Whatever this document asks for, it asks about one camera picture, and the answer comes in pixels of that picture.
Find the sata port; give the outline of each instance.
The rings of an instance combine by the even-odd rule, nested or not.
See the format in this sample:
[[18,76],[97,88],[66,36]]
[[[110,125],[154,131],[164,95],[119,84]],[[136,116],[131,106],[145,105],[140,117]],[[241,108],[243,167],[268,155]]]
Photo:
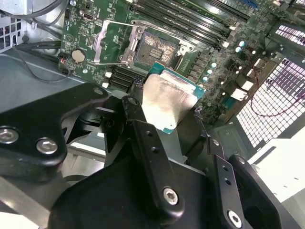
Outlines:
[[90,15],[90,14],[87,14],[87,13],[84,13],[84,14],[83,14],[83,17],[84,17],[84,19],[87,19],[87,20],[90,20],[90,21],[93,20],[93,16]]

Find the metal bolt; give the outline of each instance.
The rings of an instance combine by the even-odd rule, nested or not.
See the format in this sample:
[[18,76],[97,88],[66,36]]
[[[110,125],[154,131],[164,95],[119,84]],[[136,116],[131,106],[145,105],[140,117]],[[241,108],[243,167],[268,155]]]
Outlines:
[[58,146],[52,139],[44,138],[37,142],[36,148],[43,154],[53,154],[58,149]]
[[0,129],[0,143],[11,144],[18,140],[19,134],[13,129],[3,128]]
[[76,0],[70,0],[70,5],[71,6],[76,6]]
[[217,140],[212,139],[212,141],[214,142],[214,144],[215,144],[215,145],[217,145],[217,146],[219,146],[219,145],[220,145],[220,144],[219,144],[219,142],[218,142]]
[[138,102],[134,99],[134,98],[128,98],[128,101],[130,102],[130,103],[132,103],[133,105],[137,105],[138,104]]
[[235,212],[233,212],[231,210],[228,211],[228,217],[229,217],[230,221],[233,223],[234,226],[236,226],[237,228],[242,227],[242,221]]
[[167,187],[163,190],[163,197],[171,205],[176,205],[178,203],[178,195],[171,188]]
[[95,89],[94,89],[94,92],[95,92],[96,94],[103,94],[103,91],[101,91],[101,89],[99,89],[99,88],[95,88]]
[[127,58],[127,61],[128,61],[128,62],[132,62],[132,61],[133,61],[133,57],[132,57],[132,56],[129,56],[129,57]]
[[238,157],[238,160],[239,160],[239,162],[242,163],[243,165],[245,164],[244,160],[243,160],[240,156]]

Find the red wire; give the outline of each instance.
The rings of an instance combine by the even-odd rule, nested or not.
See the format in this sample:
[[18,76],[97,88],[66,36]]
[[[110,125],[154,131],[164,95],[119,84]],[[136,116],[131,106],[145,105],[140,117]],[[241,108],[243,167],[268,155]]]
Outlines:
[[254,72],[254,75],[255,75],[255,79],[256,79],[256,83],[257,83],[257,89],[256,91],[254,92],[254,94],[252,95],[251,99],[250,99],[250,108],[251,110],[254,112],[254,114],[256,114],[257,116],[261,116],[261,117],[275,117],[275,116],[279,116],[281,114],[284,114],[286,113],[288,110],[290,110],[297,102],[299,102],[301,99],[303,99],[305,97],[305,94],[303,94],[301,97],[299,97],[293,104],[291,104],[287,109],[285,110],[282,110],[281,112],[277,113],[277,114],[259,114],[257,113],[254,109],[253,109],[253,99],[254,99],[254,95],[255,93],[258,91],[259,89],[259,82],[258,82],[258,78],[257,78],[257,75],[256,75],[256,71],[255,71],[255,68],[254,66],[252,66],[252,69],[253,69],[253,72]]

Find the motherboard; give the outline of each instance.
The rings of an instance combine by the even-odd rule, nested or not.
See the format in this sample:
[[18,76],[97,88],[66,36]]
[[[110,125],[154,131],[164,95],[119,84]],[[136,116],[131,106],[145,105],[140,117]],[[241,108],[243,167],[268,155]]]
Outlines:
[[213,124],[247,98],[252,65],[259,74],[269,61],[265,38],[272,27],[305,25],[285,2],[274,2],[76,0],[65,12],[61,57],[74,75],[122,91],[158,62],[204,89],[196,106]]

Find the cable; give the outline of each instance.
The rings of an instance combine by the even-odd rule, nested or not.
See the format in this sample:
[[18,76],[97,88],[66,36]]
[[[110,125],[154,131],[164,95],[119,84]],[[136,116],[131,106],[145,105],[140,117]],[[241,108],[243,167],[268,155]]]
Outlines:
[[24,49],[22,50],[23,52],[27,52],[33,56],[36,56],[36,57],[39,57],[39,58],[43,58],[55,65],[58,65],[58,58],[56,58],[55,56],[50,56],[50,55],[47,55],[47,54],[44,54],[44,53],[41,53],[41,52],[37,52],[37,51],[32,51],[32,50],[27,50],[27,49]]
[[291,104],[288,108],[278,112],[277,114],[259,114],[257,113],[254,109],[253,109],[253,99],[254,99],[254,95],[255,93],[258,91],[259,89],[259,81],[258,81],[258,78],[257,78],[257,75],[256,75],[256,71],[255,71],[255,67],[252,66],[252,69],[253,69],[253,72],[254,72],[254,77],[256,79],[256,83],[257,83],[257,89],[256,91],[254,92],[254,94],[252,95],[251,99],[250,99],[250,108],[251,110],[254,112],[254,114],[256,114],[257,116],[261,116],[261,117],[276,117],[276,116],[279,116],[279,115],[282,115],[284,113],[286,113],[288,110],[290,110],[292,107],[295,106],[296,103],[298,103],[301,99],[303,99],[305,97],[305,94],[303,94],[301,97],[299,97],[293,104]]
[[62,15],[64,14],[64,12],[66,11],[66,8],[67,8],[68,4],[69,4],[69,0],[66,0],[66,2],[65,2],[65,4],[64,4],[64,7],[63,7],[62,10],[60,11],[60,13],[59,13],[59,15],[57,16],[57,18],[56,18],[54,21],[52,21],[52,22],[50,22],[50,23],[48,23],[48,24],[46,24],[46,23],[44,23],[44,22],[41,22],[41,21],[37,20],[36,18],[33,18],[33,21],[36,22],[37,25],[40,25],[40,26],[52,26],[52,25],[56,24],[56,23],[59,21],[59,19],[61,18],[61,16],[62,16]]
[[24,60],[23,56],[21,55],[20,51],[18,51],[18,49],[13,46],[13,50],[17,52],[18,56],[20,57],[22,63],[23,63],[23,66],[25,68],[25,70],[27,70],[28,73],[31,74],[31,76],[38,80],[38,81],[41,81],[41,82],[44,82],[44,83],[58,83],[58,82],[61,82],[61,81],[64,81],[65,79],[67,79],[69,76],[71,76],[71,69],[65,64],[65,62],[62,62],[62,64],[64,65],[64,67],[68,70],[68,74],[62,78],[62,79],[59,79],[59,80],[44,80],[44,79],[41,79],[39,78],[38,76],[36,76],[33,71],[30,69],[29,65],[26,63],[26,61]]
[[[30,20],[30,19],[25,19],[25,21],[28,24],[32,24],[32,20]],[[40,25],[40,24],[37,24],[37,28],[46,31],[46,32],[50,33],[51,35],[53,35],[54,37],[61,40],[61,34],[59,32],[56,32],[55,30],[53,30],[45,25]]]
[[22,43],[22,44],[16,45],[16,48],[18,50],[20,50],[20,49],[60,49],[61,41]]
[[37,18],[37,17],[40,17],[42,15],[45,15],[45,14],[51,12],[53,9],[58,7],[62,2],[63,2],[63,0],[55,0],[54,2],[52,2],[50,5],[46,6],[45,8],[38,10],[36,12],[33,12],[31,14],[12,14],[12,13],[8,13],[3,10],[0,10],[0,13],[6,15],[8,17],[16,18],[16,19],[33,19],[33,18]]

